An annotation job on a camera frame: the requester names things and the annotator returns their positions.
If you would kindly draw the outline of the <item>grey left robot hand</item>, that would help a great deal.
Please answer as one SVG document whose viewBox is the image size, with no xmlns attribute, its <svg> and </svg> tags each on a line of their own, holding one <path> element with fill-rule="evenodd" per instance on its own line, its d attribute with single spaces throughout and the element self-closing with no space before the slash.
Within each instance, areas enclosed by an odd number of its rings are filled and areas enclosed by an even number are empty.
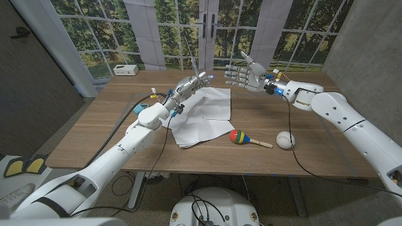
<svg viewBox="0 0 402 226">
<path fill-rule="evenodd" d="M 173 110 L 183 101 L 191 97 L 191 95 L 198 89 L 207 86 L 213 77 L 213 75 L 208 75 L 207 72 L 202 72 L 199 75 L 183 78 L 168 94 L 167 98 L 163 102 L 163 106 L 167 110 Z"/>
</svg>

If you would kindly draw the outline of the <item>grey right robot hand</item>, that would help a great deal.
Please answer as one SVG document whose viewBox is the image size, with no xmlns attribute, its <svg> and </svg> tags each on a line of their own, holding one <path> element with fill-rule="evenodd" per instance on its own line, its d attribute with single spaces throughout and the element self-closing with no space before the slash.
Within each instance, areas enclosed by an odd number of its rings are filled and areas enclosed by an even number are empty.
<svg viewBox="0 0 402 226">
<path fill-rule="evenodd" d="M 243 51 L 241 51 L 241 55 L 249 65 L 250 69 L 235 65 L 226 65 L 224 77 L 229 79 L 229 81 L 225 82 L 227 85 L 242 87 L 251 92 L 265 91 L 270 95 L 283 94 L 283 90 L 279 89 L 279 87 L 274 84 L 273 79 L 267 78 L 267 69 L 265 69 L 261 64 L 256 63 Z"/>
</svg>

